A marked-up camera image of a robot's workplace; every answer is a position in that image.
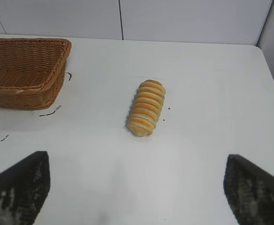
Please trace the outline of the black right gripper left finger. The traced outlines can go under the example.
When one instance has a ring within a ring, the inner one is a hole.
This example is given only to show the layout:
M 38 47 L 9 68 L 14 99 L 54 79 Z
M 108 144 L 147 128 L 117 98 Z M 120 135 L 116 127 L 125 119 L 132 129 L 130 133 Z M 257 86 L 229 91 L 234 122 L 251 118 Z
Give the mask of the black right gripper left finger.
M 49 156 L 36 151 L 0 173 L 0 225 L 32 225 L 51 187 Z

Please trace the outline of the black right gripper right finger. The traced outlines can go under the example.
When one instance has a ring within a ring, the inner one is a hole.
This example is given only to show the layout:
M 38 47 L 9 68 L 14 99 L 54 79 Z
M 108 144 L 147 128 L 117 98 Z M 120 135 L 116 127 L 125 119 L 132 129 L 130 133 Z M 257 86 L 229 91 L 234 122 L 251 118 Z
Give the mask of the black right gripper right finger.
M 240 225 L 274 225 L 274 176 L 238 154 L 227 158 L 223 189 Z

